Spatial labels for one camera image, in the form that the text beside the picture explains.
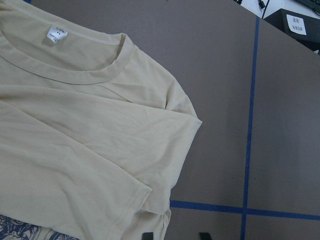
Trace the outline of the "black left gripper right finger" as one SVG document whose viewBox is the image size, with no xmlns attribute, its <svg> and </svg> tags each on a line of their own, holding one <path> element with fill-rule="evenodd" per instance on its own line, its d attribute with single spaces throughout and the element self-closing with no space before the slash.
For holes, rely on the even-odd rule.
<svg viewBox="0 0 320 240">
<path fill-rule="evenodd" d="M 200 232 L 199 238 L 200 240 L 212 240 L 212 237 L 209 232 Z"/>
</svg>

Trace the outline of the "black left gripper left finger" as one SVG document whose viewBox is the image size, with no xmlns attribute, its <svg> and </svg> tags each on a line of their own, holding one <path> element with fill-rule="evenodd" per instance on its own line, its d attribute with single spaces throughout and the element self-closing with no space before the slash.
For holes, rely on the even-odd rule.
<svg viewBox="0 0 320 240">
<path fill-rule="evenodd" d="M 141 236 L 141 240 L 154 240 L 153 232 L 144 232 Z"/>
</svg>

